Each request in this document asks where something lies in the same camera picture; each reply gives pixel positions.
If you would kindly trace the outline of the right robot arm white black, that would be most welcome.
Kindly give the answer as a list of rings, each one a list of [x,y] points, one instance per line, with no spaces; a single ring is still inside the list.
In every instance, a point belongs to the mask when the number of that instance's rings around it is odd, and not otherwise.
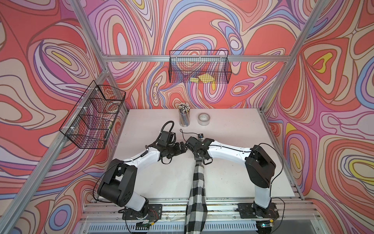
[[[251,182],[255,186],[254,204],[267,209],[271,203],[271,181],[275,174],[276,164],[260,146],[242,148],[220,143],[206,138],[203,141],[190,137],[186,142],[196,161],[222,159],[244,166]]]

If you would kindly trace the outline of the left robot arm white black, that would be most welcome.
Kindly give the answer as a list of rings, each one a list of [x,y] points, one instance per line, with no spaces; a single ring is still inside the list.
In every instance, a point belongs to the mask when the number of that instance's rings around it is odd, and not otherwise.
[[[156,162],[162,162],[163,158],[172,159],[186,151],[183,142],[166,146],[152,144],[128,160],[114,159],[102,177],[97,194],[119,207],[143,211],[148,200],[134,191],[137,173]]]

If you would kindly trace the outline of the plaid sleeved forearm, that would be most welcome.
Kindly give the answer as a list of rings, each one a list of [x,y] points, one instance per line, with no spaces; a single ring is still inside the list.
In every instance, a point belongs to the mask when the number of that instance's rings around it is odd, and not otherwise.
[[[196,161],[190,197],[186,208],[185,234],[200,234],[207,219],[204,164]]]

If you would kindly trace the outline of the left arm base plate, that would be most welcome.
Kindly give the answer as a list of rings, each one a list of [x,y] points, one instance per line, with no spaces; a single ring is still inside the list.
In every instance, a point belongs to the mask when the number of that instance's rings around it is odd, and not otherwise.
[[[162,204],[146,204],[140,211],[125,207],[121,210],[123,220],[159,220],[162,217]]]

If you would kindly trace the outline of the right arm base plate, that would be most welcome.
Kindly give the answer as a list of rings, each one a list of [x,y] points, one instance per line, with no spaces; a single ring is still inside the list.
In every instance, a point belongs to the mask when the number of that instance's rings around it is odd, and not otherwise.
[[[237,211],[242,219],[273,219],[277,220],[280,215],[275,203],[271,202],[267,208],[253,203],[238,203]]]

